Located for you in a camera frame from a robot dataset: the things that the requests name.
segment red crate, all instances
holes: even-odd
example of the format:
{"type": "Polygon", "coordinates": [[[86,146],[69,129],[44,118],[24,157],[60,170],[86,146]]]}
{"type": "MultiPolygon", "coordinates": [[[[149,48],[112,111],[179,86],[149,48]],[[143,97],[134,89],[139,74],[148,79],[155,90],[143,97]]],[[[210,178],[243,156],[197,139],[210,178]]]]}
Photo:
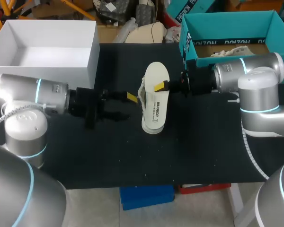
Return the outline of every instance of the red crate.
{"type": "Polygon", "coordinates": [[[216,190],[221,190],[221,189],[230,188],[230,187],[231,187],[231,183],[216,183],[216,184],[211,184],[205,187],[182,188],[181,186],[178,186],[178,189],[179,189],[179,192],[184,195],[184,194],[192,194],[192,193],[199,193],[199,192],[216,191],[216,190]]]}

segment white box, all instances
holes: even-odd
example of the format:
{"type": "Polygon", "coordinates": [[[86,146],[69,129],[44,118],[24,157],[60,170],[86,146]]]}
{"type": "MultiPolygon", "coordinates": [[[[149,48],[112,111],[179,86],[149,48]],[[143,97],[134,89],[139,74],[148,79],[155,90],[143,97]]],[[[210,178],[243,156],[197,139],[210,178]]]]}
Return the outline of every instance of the white box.
{"type": "Polygon", "coordinates": [[[0,74],[94,88],[99,51],[95,21],[7,20],[0,31],[0,74]]]}

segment plastic bag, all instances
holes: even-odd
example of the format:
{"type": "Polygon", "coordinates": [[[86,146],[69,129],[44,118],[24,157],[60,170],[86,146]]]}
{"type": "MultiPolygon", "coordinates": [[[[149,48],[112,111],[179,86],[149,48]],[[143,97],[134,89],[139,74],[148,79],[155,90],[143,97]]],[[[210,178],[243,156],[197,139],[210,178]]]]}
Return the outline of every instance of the plastic bag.
{"type": "Polygon", "coordinates": [[[167,33],[165,36],[165,41],[167,43],[179,43],[181,34],[181,27],[171,27],[167,29],[167,33]]]}
{"type": "Polygon", "coordinates": [[[135,18],[131,18],[129,21],[125,23],[125,25],[121,28],[119,34],[117,37],[113,40],[113,43],[120,44],[124,43],[126,38],[128,37],[128,34],[135,30],[138,27],[138,24],[136,23],[135,18]]]}

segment black table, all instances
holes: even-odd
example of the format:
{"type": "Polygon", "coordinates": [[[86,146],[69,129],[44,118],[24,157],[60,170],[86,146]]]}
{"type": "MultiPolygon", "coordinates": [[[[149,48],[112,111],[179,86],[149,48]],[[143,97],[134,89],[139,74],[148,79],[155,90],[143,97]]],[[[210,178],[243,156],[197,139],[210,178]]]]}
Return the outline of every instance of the black table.
{"type": "MultiPolygon", "coordinates": [[[[154,61],[166,66],[170,79],[177,79],[183,69],[177,44],[102,44],[96,87],[137,94],[154,61]]],[[[284,85],[279,86],[279,96],[284,105],[284,85]]],[[[83,119],[52,117],[42,170],[67,189],[264,181],[244,146],[239,104],[227,102],[235,98],[173,94],[158,135],[143,131],[141,108],[116,101],[109,102],[107,110],[129,113],[130,120],[106,120],[87,131],[83,119]]],[[[248,142],[268,176],[284,164],[284,138],[248,137],[248,142]]]]}

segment shoe insole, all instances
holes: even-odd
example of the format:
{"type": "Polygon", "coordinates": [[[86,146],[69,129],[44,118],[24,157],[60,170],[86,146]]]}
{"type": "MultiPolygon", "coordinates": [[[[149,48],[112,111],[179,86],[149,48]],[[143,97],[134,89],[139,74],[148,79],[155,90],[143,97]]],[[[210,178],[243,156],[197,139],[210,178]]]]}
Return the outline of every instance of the shoe insole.
{"type": "Polygon", "coordinates": [[[144,76],[146,107],[143,116],[145,125],[151,130],[161,128],[165,123],[169,91],[155,92],[155,86],[165,80],[169,81],[169,73],[161,62],[153,62],[147,67],[144,76]]]}

